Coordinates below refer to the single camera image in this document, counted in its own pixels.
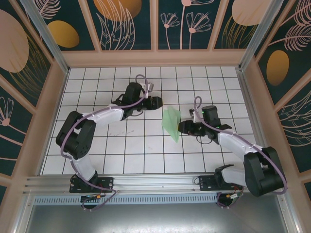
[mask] green object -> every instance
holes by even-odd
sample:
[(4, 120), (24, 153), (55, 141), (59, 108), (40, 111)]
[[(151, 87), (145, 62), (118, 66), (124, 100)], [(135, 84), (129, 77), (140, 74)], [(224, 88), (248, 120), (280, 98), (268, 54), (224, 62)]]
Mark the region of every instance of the green object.
[(178, 142), (180, 132), (178, 131), (178, 124), (180, 123), (180, 111), (169, 106), (167, 110), (163, 111), (162, 126), (170, 134), (175, 142)]

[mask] flower illustration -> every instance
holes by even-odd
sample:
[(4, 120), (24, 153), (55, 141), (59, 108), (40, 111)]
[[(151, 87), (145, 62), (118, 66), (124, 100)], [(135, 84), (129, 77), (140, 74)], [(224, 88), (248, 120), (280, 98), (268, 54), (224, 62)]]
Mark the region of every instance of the flower illustration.
[(10, 124), (10, 117), (12, 115), (14, 102), (8, 98), (7, 104), (4, 97), (0, 97), (0, 125), (8, 126)]
[(181, 3), (184, 6), (191, 6), (191, 5), (205, 5), (214, 2), (214, 0), (181, 0)]
[(193, 33), (201, 33), (210, 30), (210, 24), (208, 24), (208, 13), (197, 13), (193, 18), (193, 12), (187, 14), (187, 24), (190, 32), (189, 49), (191, 49), (191, 37)]
[(174, 13), (174, 14), (168, 13), (167, 16), (166, 16), (165, 13), (162, 13), (161, 14), (161, 20), (162, 20), (162, 23), (163, 23), (163, 25), (165, 27), (166, 41), (167, 41), (167, 45), (168, 45), (169, 50), (170, 50), (171, 47), (170, 47), (170, 43), (169, 43), (169, 37), (167, 35), (167, 29), (179, 26), (179, 21), (177, 21), (178, 18), (176, 16), (176, 13)]

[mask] green plastic piece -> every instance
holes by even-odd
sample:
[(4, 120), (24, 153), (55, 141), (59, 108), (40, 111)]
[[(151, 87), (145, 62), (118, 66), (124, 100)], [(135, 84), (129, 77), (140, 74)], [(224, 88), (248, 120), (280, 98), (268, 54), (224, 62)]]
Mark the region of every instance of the green plastic piece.
[(180, 123), (180, 111), (169, 106), (167, 110), (163, 111), (162, 126), (170, 134), (175, 142), (178, 142), (180, 132), (178, 131), (178, 124)]

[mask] white tile floor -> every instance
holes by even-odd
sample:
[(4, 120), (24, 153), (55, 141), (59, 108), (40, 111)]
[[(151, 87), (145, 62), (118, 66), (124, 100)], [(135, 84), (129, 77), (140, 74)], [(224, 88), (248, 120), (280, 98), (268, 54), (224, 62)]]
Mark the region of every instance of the white tile floor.
[(241, 165), (226, 148), (215, 143), (200, 145), (187, 135), (175, 143), (161, 127), (162, 110), (168, 106), (180, 110), (182, 120), (190, 119), (188, 110), (199, 95), (204, 105), (217, 106), (222, 123), (254, 143), (234, 67), (75, 68), (70, 70), (41, 174), (73, 174), (55, 143), (64, 120), (74, 110), (85, 113), (105, 107), (124, 93), (137, 74), (146, 74), (154, 83), (152, 95), (162, 97), (164, 106), (97, 126), (89, 154), (99, 174), (213, 172), (224, 164)]

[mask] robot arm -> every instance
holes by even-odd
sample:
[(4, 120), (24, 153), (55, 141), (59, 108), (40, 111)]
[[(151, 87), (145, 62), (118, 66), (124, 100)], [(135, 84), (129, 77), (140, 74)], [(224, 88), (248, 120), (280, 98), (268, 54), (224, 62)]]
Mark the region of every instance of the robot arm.
[[(148, 84), (148, 90), (144, 84), (130, 83), (125, 91), (120, 97), (118, 97), (114, 102), (112, 102), (108, 107), (112, 106), (126, 106), (137, 102), (140, 99), (140, 94), (142, 92), (151, 92), (153, 84)], [(103, 112), (92, 114), (83, 113), (80, 114), (76, 111), (71, 112), (64, 125), (62, 126), (59, 134), (56, 137), (57, 145), (61, 146), (65, 136), (71, 129), (71, 127), (82, 117), (92, 114), (92, 116), (83, 120), (73, 131), (64, 148), (64, 152), (71, 157), (79, 174), (86, 179), (88, 182), (96, 185), (97, 172), (94, 169), (88, 152), (92, 145), (93, 136), (95, 133), (95, 127), (97, 124), (107, 125), (116, 121), (121, 121), (127, 119), (132, 115), (134, 110), (155, 110), (162, 107), (162, 98), (146, 96), (146, 98), (138, 105), (132, 108), (110, 108)]]
[[(220, 130), (231, 129), (230, 126), (221, 124), (216, 106), (203, 107), (202, 113), (204, 121), (210, 126)], [(187, 120), (181, 122), (178, 125), (178, 130), (193, 136), (207, 135), (209, 139), (226, 147), (241, 159), (244, 169), (234, 165), (225, 165), (215, 170), (214, 178), (219, 187), (224, 183), (235, 183), (246, 186), (256, 197), (283, 187), (282, 179), (271, 164), (259, 152), (239, 138), (227, 133), (214, 131), (206, 127), (203, 123), (196, 122), (195, 118), (193, 121)], [(276, 150), (272, 147), (263, 148), (257, 146), (257, 148), (261, 149), (284, 175)]]

